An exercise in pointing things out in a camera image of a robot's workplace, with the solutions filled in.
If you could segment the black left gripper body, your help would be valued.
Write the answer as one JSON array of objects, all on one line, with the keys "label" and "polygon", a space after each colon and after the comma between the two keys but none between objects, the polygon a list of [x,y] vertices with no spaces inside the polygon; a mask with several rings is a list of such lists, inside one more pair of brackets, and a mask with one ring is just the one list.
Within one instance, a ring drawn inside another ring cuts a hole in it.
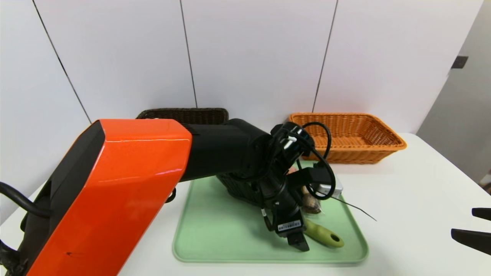
[{"label": "black left gripper body", "polygon": [[283,184],[265,183],[265,225],[280,237],[305,230],[301,211],[302,192]]}]

